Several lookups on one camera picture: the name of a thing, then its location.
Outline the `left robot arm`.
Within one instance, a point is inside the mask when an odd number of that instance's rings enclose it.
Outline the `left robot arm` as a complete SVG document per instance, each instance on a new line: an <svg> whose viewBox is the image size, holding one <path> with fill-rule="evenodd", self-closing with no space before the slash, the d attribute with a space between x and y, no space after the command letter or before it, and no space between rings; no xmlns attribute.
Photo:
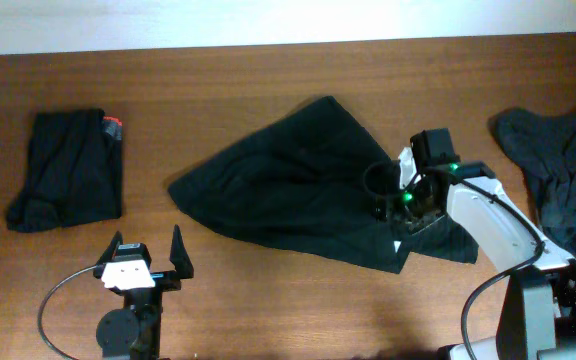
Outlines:
<svg viewBox="0 0 576 360"><path fill-rule="evenodd" d="M194 267L179 226L173 228L171 270L152 272L152 258L143 243L126 244L116 233L95 264L93 276L123 299L98 322L96 341L104 359L151 360L160 357L163 294L179 291L194 277Z"/></svg>

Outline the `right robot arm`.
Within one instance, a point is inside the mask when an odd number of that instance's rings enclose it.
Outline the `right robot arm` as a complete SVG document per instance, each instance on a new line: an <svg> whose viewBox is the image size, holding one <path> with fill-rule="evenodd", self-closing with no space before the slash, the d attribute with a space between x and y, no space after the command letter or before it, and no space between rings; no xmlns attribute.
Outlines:
<svg viewBox="0 0 576 360"><path fill-rule="evenodd" d="M553 243L509 199L483 163L450 160L419 167L415 160L383 166L393 190L379 195L378 211L419 231L449 218L484 251L497 273L466 300L508 281L494 336L439 349L442 359L576 359L576 258Z"/></svg>

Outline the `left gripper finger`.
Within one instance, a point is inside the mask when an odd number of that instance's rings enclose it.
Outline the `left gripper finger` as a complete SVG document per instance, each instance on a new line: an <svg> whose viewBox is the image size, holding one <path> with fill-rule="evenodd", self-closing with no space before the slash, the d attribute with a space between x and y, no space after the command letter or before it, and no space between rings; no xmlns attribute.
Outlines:
<svg viewBox="0 0 576 360"><path fill-rule="evenodd" d="M99 257L96 264L97 265L103 265L103 264L110 262L113 259L118 247L122 244L123 244L122 234L119 231L117 231L114 234L114 236L112 237L107 248L104 250L102 255Z"/></svg>
<svg viewBox="0 0 576 360"><path fill-rule="evenodd" d="M173 264L180 279L194 277L194 266L184 246L181 229L177 224L173 229L169 261Z"/></svg>

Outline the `dark green shorts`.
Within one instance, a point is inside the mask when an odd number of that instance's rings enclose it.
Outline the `dark green shorts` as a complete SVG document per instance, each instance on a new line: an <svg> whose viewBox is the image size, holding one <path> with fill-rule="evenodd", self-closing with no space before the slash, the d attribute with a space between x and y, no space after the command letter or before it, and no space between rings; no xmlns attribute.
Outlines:
<svg viewBox="0 0 576 360"><path fill-rule="evenodd" d="M441 216L406 222L400 167L332 96L238 141L168 187L181 212L236 240L398 274L410 253L475 263Z"/></svg>

